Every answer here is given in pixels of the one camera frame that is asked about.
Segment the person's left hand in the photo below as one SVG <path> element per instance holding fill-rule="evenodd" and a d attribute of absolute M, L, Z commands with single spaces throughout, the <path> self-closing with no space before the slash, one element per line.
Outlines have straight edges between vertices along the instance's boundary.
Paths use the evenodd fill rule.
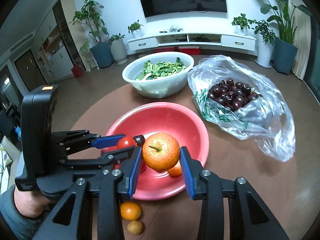
<path fill-rule="evenodd" d="M 47 199 L 40 191 L 20 191 L 15 188 L 14 203 L 22 216 L 37 218 L 43 213 L 44 207 L 52 201 Z"/>

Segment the dark sleeve forearm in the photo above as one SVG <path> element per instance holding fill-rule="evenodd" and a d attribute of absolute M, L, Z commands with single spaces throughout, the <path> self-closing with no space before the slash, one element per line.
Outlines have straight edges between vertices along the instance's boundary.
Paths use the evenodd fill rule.
<path fill-rule="evenodd" d="M 32 239 L 46 215 L 43 213 L 37 218 L 22 216 L 14 203 L 12 185 L 1 195 L 1 239 Z"/>

